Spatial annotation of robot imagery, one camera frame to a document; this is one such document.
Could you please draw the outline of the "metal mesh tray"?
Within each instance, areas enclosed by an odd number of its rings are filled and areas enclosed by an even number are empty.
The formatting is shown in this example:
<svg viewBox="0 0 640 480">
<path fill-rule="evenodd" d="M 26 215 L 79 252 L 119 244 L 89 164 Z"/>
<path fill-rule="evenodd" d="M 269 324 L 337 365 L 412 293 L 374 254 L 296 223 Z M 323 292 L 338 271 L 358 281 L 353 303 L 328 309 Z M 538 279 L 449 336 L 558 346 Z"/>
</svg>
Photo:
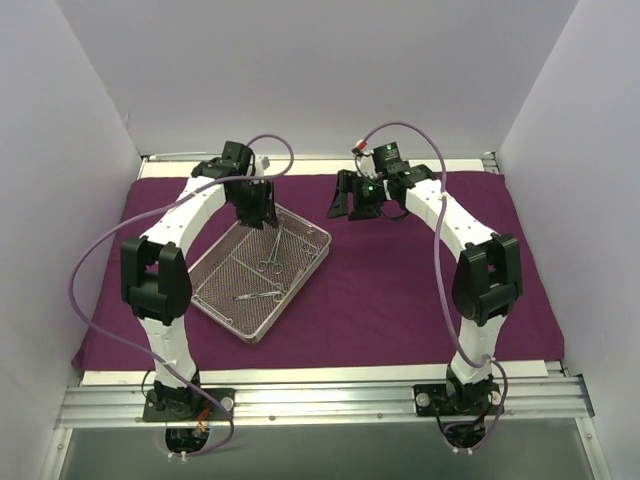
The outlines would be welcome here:
<svg viewBox="0 0 640 480">
<path fill-rule="evenodd" d="M 248 344 L 259 342 L 324 261 L 332 236 L 309 220 L 276 207 L 278 227 L 252 229 L 234 223 L 189 270 L 192 304 Z M 284 270 L 260 273 L 257 265 L 271 251 L 277 229 L 283 233 L 278 260 Z M 270 298 L 234 301 L 236 295 L 272 290 L 281 284 L 282 301 Z"/>
</svg>

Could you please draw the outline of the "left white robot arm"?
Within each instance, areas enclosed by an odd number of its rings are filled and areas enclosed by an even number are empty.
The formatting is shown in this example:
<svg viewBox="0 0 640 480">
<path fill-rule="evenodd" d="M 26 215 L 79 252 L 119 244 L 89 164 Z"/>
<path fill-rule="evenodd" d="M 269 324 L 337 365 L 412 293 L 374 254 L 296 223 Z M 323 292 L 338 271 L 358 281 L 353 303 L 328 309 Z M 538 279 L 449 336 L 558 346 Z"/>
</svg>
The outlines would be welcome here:
<svg viewBox="0 0 640 480">
<path fill-rule="evenodd" d="M 121 296 L 146 333 L 154 354 L 154 393 L 179 419 L 194 417 L 202 405 L 198 369 L 190 354 L 184 315 L 193 287 L 186 254 L 210 218 L 225 205 L 250 228 L 278 224 L 274 187 L 266 180 L 232 180 L 235 167 L 204 165 L 187 179 L 177 201 L 142 235 L 120 249 Z"/>
</svg>

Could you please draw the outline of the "steel surgical scissors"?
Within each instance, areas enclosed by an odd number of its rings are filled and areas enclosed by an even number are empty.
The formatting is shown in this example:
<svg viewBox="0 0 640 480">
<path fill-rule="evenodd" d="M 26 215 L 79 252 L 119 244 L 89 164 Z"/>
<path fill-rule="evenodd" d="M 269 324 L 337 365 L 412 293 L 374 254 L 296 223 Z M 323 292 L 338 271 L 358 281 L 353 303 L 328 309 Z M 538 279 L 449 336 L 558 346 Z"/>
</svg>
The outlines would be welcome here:
<svg viewBox="0 0 640 480">
<path fill-rule="evenodd" d="M 274 288 L 272 290 L 259 291 L 259 292 L 250 292 L 250 293 L 244 293 L 244 294 L 236 295 L 236 296 L 233 297 L 233 300 L 234 301 L 247 301 L 247 300 L 253 300 L 253 299 L 260 299 L 260 298 L 270 298 L 274 302 L 278 303 L 278 302 L 283 300 L 284 295 L 285 295 L 285 292 L 282 289 L 282 285 L 281 284 L 277 284 L 277 285 L 274 286 Z"/>
</svg>

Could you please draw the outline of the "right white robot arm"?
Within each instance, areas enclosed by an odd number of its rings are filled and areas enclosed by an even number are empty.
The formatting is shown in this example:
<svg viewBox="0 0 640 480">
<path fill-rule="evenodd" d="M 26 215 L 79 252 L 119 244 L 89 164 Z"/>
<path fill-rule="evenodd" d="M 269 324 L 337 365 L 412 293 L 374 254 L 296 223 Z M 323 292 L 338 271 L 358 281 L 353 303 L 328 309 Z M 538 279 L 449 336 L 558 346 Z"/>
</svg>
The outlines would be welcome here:
<svg viewBox="0 0 640 480">
<path fill-rule="evenodd" d="M 501 328 L 522 295 L 519 241 L 477 220 L 447 191 L 447 175 L 423 165 L 378 184 L 339 171 L 328 217 L 375 218 L 387 201 L 434 231 L 436 284 L 456 349 L 444 400 L 453 411 L 467 412 L 480 400 L 477 384 L 492 376 Z"/>
</svg>

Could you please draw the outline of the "purple cloth wrap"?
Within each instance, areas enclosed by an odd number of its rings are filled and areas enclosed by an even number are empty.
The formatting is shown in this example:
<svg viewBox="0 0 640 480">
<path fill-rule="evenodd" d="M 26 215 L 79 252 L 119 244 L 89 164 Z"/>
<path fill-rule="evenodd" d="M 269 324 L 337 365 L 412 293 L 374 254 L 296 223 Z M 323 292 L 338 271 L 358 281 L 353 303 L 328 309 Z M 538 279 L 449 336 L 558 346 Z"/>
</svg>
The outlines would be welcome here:
<svg viewBox="0 0 640 480">
<path fill-rule="evenodd" d="M 122 220 L 165 206 L 184 178 L 143 178 L 131 187 Z M 201 370 L 361 367 L 448 363 L 455 352 L 436 287 L 433 232 L 415 216 L 350 222 L 329 220 L 333 175 L 290 176 L 275 185 L 276 201 L 330 232 L 328 257 L 275 324 L 248 344 L 190 307 L 189 347 Z M 448 174 L 447 190 L 477 220 L 521 245 L 523 295 L 501 328 L 499 361 L 564 358 L 564 337 L 524 237 L 504 177 Z M 111 248 L 93 322 L 148 345 L 120 293 L 120 242 L 154 219 L 123 228 Z M 72 365 L 81 370 L 148 370 L 148 355 L 89 330 Z"/>
</svg>

